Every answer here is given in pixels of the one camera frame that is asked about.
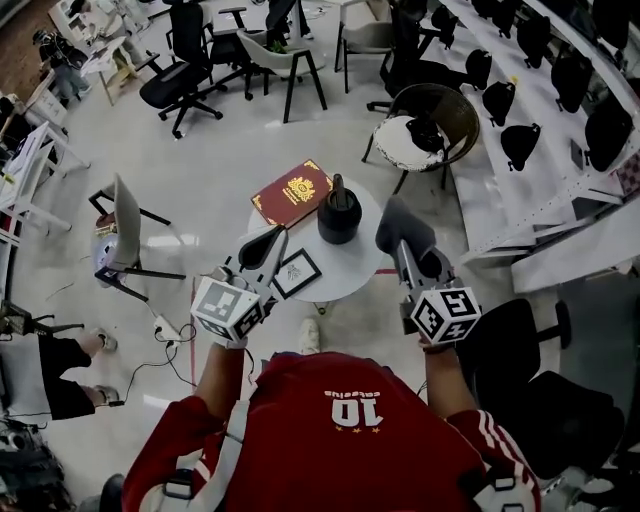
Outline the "black picture frame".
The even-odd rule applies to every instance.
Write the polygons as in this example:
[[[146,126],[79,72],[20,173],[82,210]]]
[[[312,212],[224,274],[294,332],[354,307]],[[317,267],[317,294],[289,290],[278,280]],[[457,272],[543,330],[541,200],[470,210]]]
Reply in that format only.
[[[289,299],[321,276],[319,267],[309,253],[301,248],[282,262],[272,285],[283,299]]]

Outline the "row of black bags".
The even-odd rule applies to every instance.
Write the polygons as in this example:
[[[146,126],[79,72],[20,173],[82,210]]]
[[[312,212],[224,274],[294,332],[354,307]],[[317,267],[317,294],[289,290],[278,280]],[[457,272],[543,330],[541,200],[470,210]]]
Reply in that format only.
[[[513,37],[479,17],[467,0],[441,0],[492,59],[488,86],[480,91],[481,121],[505,154],[504,167],[562,181],[596,170],[603,160],[587,142],[588,116],[583,108],[570,113],[558,106],[551,65],[527,66]]]

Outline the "white desk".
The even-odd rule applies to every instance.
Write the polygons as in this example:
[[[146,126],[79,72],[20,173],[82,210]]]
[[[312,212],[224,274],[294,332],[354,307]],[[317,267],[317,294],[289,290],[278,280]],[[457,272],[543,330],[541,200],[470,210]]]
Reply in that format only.
[[[76,169],[89,169],[91,163],[82,159],[73,148],[49,125],[44,122],[32,131],[24,140],[21,150],[7,165],[0,170],[0,214],[11,219],[10,228],[4,230],[0,226],[0,242],[10,247],[21,245],[20,236],[15,233],[17,222],[31,224],[36,228],[30,217],[35,216],[64,231],[70,231],[72,224],[62,220],[50,211],[37,206],[33,202],[36,186],[43,171],[52,171],[54,175],[65,178],[71,170],[64,170],[50,158],[51,150],[59,146],[65,155],[71,156],[78,165]]]

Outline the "grey fleece cloth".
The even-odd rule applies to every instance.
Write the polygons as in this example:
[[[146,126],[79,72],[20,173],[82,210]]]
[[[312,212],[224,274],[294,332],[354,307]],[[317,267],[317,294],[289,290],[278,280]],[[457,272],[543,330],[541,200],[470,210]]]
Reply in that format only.
[[[434,230],[394,194],[385,205],[375,242],[383,253],[396,260],[402,241],[407,243],[414,259],[422,262],[435,246],[436,237]]]

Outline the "person's right forearm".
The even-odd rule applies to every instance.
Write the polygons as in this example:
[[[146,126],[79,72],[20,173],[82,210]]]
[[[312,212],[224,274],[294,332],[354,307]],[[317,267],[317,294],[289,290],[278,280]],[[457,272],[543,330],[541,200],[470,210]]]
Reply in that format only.
[[[438,416],[446,419],[458,413],[476,410],[476,401],[464,379],[453,348],[423,347],[427,400]]]

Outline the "white round seat cushion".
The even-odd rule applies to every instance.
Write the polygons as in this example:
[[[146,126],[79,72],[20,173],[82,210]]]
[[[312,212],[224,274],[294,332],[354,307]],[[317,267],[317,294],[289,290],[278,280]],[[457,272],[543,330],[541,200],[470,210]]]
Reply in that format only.
[[[406,124],[412,117],[400,115],[385,119],[373,132],[373,143],[382,156],[395,167],[409,172],[423,172],[444,161],[444,150],[435,153],[414,144]]]

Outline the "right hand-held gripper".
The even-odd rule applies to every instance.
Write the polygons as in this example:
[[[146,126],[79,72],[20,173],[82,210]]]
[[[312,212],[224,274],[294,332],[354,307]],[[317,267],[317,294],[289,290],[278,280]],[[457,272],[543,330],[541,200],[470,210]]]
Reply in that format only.
[[[407,288],[400,304],[404,333],[419,334],[431,346],[453,346],[465,339],[481,317],[481,308],[446,256],[433,248],[417,262],[402,241],[395,263]]]

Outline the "black kettle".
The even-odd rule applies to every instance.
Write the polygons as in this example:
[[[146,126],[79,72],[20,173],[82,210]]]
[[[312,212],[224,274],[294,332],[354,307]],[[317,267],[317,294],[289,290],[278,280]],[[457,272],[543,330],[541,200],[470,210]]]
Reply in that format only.
[[[341,174],[332,179],[332,189],[320,202],[317,225],[321,238],[333,245],[350,242],[362,219],[362,207],[355,193],[348,189]]]

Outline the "white power strip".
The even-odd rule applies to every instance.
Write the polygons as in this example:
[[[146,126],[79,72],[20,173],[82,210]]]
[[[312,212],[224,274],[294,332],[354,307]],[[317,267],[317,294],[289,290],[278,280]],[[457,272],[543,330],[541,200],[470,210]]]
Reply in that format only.
[[[161,343],[181,343],[183,338],[171,323],[162,315],[154,320],[154,338]]]

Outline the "person's left forearm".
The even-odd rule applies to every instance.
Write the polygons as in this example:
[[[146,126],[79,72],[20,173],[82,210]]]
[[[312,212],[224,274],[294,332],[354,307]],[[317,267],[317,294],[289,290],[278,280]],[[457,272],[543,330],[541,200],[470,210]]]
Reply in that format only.
[[[220,420],[229,419],[240,399],[244,360],[244,349],[227,349],[217,343],[209,348],[194,395],[204,402],[212,416]]]

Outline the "black mesh metal chair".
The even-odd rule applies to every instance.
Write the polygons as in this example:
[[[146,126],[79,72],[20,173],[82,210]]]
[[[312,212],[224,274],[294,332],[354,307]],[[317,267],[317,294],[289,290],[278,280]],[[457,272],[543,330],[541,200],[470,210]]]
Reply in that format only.
[[[56,334],[73,329],[84,329],[84,323],[49,325],[46,320],[54,320],[54,314],[34,317],[30,312],[9,300],[0,301],[0,342],[10,342],[14,337],[35,335],[53,339]]]

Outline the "white purple bag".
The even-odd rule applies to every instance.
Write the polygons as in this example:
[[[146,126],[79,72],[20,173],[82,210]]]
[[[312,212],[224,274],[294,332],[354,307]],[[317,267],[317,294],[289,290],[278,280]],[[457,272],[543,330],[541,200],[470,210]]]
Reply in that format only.
[[[104,237],[98,236],[93,240],[93,242],[94,244],[93,244],[92,261],[94,266],[94,277],[96,277],[95,275],[99,271],[101,271],[102,268],[105,267],[105,265],[111,262],[113,255],[111,255],[110,253],[112,250],[115,251],[117,247],[118,236],[115,233],[105,235]],[[117,271],[108,270],[106,271],[103,277],[106,277],[107,280],[111,280],[115,278],[120,282],[120,284],[122,284],[122,277],[120,273],[118,273]],[[104,289],[109,288],[111,286],[109,283],[104,282],[104,280],[98,277],[96,277],[96,279],[98,281],[99,286]]]

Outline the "black office chair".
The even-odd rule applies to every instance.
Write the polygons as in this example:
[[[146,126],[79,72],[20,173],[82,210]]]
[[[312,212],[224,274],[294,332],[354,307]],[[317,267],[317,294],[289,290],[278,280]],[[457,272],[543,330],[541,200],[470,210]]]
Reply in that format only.
[[[235,20],[236,27],[227,30],[215,30],[213,23],[209,22],[205,26],[205,31],[209,36],[207,40],[211,44],[209,59],[213,66],[228,65],[232,72],[222,78],[213,78],[212,86],[214,90],[227,91],[227,83],[236,78],[244,79],[244,98],[247,101],[253,100],[251,93],[252,77],[259,71],[258,66],[252,61],[243,44],[240,41],[238,32],[245,33],[246,26],[242,20],[242,14],[247,11],[244,6],[234,6],[218,11],[221,15],[230,14]]]
[[[167,33],[175,61],[161,69],[139,91],[141,99],[158,110],[158,117],[166,121],[177,111],[171,129],[176,140],[183,137],[180,125],[185,114],[192,109],[209,113],[216,120],[223,114],[204,103],[210,91],[200,84],[211,77],[213,63],[205,46],[204,11],[198,3],[176,3],[169,9],[171,30]]]
[[[450,49],[459,18],[440,6],[434,12],[435,28],[421,25],[427,14],[427,0],[388,0],[391,10],[393,44],[385,56],[380,76],[391,99],[410,85],[433,83],[460,91],[462,84],[477,88],[469,73],[455,71],[436,61],[424,60],[434,39]]]
[[[569,311],[538,330],[530,303],[515,299],[484,314],[457,354],[479,406],[515,440],[534,474],[549,480],[570,467],[593,474],[616,448],[624,415],[605,393],[542,370],[540,343],[572,339]]]

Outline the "brown wicker chair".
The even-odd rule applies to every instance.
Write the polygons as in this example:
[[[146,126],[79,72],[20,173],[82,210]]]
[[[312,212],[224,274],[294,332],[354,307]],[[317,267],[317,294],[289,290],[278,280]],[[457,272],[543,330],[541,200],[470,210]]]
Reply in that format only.
[[[434,120],[444,138],[444,161],[423,172],[403,171],[392,164],[401,171],[401,176],[393,193],[398,194],[400,192],[408,175],[435,172],[437,170],[442,172],[441,187],[445,188],[447,173],[450,171],[451,164],[466,156],[478,140],[480,123],[475,108],[461,93],[449,87],[423,83],[408,86],[399,92],[392,101],[384,120],[400,115],[412,118],[430,117]],[[361,158],[362,162],[367,161],[373,148],[377,149],[373,143],[373,132]]]

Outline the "person's red jersey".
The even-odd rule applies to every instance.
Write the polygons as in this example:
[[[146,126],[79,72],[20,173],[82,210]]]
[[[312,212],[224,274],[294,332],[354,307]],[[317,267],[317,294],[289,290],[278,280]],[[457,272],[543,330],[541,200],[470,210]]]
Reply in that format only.
[[[224,421],[194,394],[171,403],[122,511],[541,512],[533,472],[490,414],[444,419],[370,359],[274,355],[236,404]]]

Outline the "white shelf rack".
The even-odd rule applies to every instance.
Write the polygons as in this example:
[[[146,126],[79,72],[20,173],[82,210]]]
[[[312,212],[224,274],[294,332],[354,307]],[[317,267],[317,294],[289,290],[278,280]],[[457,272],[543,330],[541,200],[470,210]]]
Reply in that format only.
[[[584,160],[587,115],[561,110],[551,81],[552,67],[530,68],[515,38],[505,38],[478,15],[471,0],[441,0],[462,26],[453,49],[441,52],[450,66],[468,53],[485,50],[492,58],[490,83],[511,82],[515,97],[506,127],[541,128],[522,170],[509,166],[501,146],[503,127],[493,124],[482,93],[468,89],[481,126],[469,159],[453,167],[469,249],[461,261],[509,261],[513,287],[529,293],[599,273],[640,255],[640,232],[617,168],[640,150],[640,102],[623,77],[601,57],[593,63],[632,116],[634,127],[609,170]]]

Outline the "small wooden table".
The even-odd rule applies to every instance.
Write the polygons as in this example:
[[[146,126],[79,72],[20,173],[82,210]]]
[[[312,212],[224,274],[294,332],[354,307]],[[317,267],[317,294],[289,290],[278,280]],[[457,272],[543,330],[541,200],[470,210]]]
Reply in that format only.
[[[130,80],[137,80],[146,65],[145,61],[133,63],[130,53],[123,47],[124,41],[124,37],[109,42],[96,41],[88,60],[80,68],[80,76],[84,79],[97,76],[110,106],[115,105],[120,89]]]

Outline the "grey shell chair black legs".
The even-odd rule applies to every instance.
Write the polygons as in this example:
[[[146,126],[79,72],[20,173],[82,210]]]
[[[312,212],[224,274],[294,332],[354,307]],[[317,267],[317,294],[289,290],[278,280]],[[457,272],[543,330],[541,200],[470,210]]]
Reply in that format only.
[[[338,25],[334,72],[343,71],[344,92],[349,93],[348,57],[355,55],[386,55],[393,43],[391,22],[374,21],[350,29],[344,21]]]
[[[127,286],[123,282],[124,277],[132,275],[176,281],[184,281],[186,279],[185,274],[143,268],[141,258],[142,218],[146,217],[166,227],[171,227],[172,223],[148,210],[141,209],[134,195],[118,173],[114,174],[110,185],[91,195],[89,202],[100,213],[100,216],[114,213],[118,229],[115,233],[118,236],[118,243],[115,251],[112,250],[110,253],[113,255],[111,262],[105,265],[95,275],[96,277],[109,283],[111,288],[115,288],[145,304],[148,303],[149,298]],[[122,284],[115,278],[107,280],[106,277],[103,277],[108,270],[120,273]]]
[[[293,91],[296,83],[301,82],[306,76],[312,79],[321,108],[328,109],[323,86],[319,77],[319,70],[323,64],[315,60],[314,54],[308,47],[289,49],[284,48],[283,53],[277,53],[269,49],[266,45],[260,44],[258,39],[260,34],[248,34],[246,31],[237,33],[239,40],[248,54],[251,70],[246,75],[245,93],[250,101],[251,81],[254,75],[262,77],[263,95],[268,96],[270,92],[271,77],[278,77],[287,83],[287,91],[284,103],[282,123],[287,124],[290,120]]]

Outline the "red book gold ornament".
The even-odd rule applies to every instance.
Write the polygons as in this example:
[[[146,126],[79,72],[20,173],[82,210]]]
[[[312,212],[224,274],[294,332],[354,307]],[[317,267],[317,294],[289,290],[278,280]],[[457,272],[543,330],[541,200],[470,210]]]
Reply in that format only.
[[[314,212],[332,189],[333,180],[308,159],[257,192],[251,202],[267,224],[290,228]]]

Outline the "black pouch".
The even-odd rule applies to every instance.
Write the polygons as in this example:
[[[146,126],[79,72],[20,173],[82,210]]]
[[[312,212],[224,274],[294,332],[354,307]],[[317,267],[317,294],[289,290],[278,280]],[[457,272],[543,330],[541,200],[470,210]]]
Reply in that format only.
[[[444,138],[430,117],[411,118],[406,123],[412,142],[422,151],[438,153],[444,149]]]

